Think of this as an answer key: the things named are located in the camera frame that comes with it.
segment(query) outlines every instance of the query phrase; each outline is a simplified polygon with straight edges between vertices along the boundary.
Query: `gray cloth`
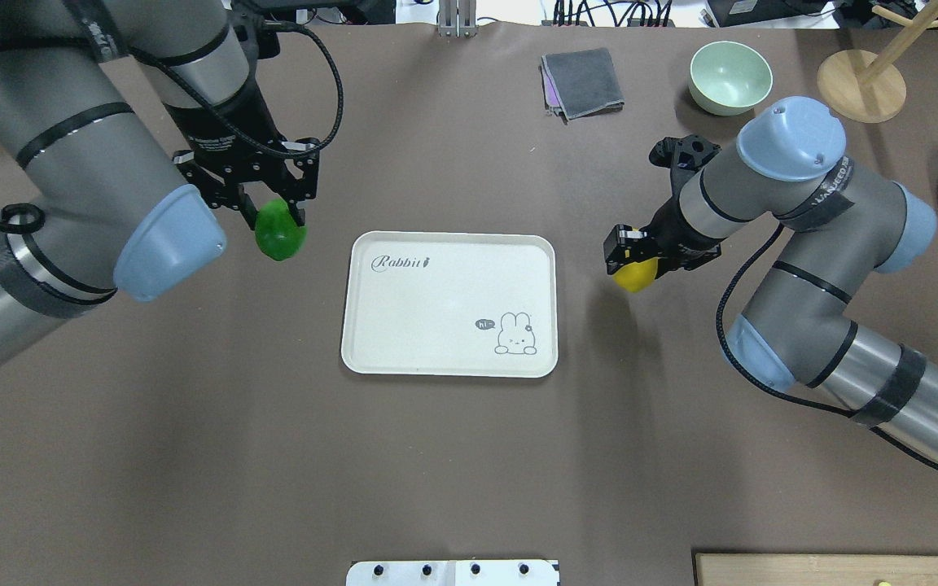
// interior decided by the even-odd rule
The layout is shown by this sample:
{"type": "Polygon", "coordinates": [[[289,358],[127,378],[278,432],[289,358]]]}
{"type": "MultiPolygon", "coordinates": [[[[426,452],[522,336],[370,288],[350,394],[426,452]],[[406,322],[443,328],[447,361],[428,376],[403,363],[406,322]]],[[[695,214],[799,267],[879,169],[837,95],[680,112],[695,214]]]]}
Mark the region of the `gray cloth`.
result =
{"type": "Polygon", "coordinates": [[[602,111],[618,111],[625,105],[617,83],[614,62],[606,48],[551,53],[541,57],[543,77],[548,77],[567,120],[602,111]]]}

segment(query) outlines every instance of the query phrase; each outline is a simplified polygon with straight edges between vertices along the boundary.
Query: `white bracket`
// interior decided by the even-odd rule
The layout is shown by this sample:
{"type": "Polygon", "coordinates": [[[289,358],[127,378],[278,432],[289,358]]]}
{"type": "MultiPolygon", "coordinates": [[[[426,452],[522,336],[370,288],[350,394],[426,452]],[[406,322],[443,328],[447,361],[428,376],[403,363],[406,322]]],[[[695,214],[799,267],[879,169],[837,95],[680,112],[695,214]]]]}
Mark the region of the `white bracket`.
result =
{"type": "Polygon", "coordinates": [[[436,32],[441,37],[475,37],[476,0],[440,0],[436,32]]]}
{"type": "Polygon", "coordinates": [[[346,586],[559,586],[555,560],[357,562],[346,586]]]}

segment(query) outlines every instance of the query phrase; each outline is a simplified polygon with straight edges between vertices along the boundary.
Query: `green fruit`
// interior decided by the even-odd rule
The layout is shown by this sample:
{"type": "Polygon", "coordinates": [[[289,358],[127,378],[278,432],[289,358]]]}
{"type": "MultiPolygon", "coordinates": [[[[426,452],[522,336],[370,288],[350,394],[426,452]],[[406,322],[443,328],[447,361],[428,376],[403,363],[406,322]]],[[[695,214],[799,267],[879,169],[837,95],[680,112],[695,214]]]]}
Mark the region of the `green fruit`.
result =
{"type": "Polygon", "coordinates": [[[256,216],[256,244],[273,260],[291,259],[306,240],[306,226],[300,226],[287,212],[283,199],[269,201],[256,216]]]}

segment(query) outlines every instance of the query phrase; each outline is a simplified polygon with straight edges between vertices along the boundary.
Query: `cartoon bunny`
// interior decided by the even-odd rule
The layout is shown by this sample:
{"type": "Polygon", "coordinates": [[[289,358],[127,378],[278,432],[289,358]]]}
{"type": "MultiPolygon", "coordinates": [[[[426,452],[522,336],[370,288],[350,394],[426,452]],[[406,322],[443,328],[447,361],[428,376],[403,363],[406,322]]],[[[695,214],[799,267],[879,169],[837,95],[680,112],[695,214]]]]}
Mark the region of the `cartoon bunny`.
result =
{"type": "Polygon", "coordinates": [[[533,355],[537,353],[531,327],[531,316],[524,313],[502,315],[502,329],[498,331],[499,355],[533,355]]]}

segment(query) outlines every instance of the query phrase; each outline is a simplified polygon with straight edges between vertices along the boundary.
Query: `brown table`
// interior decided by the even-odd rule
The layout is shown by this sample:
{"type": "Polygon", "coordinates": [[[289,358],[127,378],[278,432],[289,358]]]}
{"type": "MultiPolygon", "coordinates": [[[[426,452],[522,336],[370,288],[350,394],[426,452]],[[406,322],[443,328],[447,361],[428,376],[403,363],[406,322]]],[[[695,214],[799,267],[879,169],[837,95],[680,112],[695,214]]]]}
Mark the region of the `brown table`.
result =
{"type": "MultiPolygon", "coordinates": [[[[631,296],[602,240],[668,197],[665,136],[727,143],[686,93],[692,53],[732,38],[774,68],[767,103],[818,96],[841,48],[892,33],[321,29],[347,89],[310,238],[230,249],[154,304],[119,296],[0,370],[0,585],[342,584],[353,560],[541,556],[564,584],[692,582],[693,550],[938,553],[938,474],[833,416],[779,403],[720,356],[722,289],[772,230],[631,296]],[[609,47],[619,114],[545,115],[543,53],[609,47]],[[339,357],[347,263],[368,230],[540,234],[557,250],[547,378],[353,374],[339,357]]],[[[845,121],[849,151],[938,207],[938,33],[897,63],[905,110],[845,121]]],[[[178,132],[131,62],[108,66],[164,148],[178,132]]],[[[304,38],[261,64],[290,137],[323,136],[334,90],[304,38]]],[[[265,199],[264,192],[258,192],[265,199]]],[[[0,204],[33,188],[0,149],[0,204]]],[[[736,314],[772,260],[745,278],[736,314]]],[[[848,315],[938,364],[938,235],[848,315]]]]}

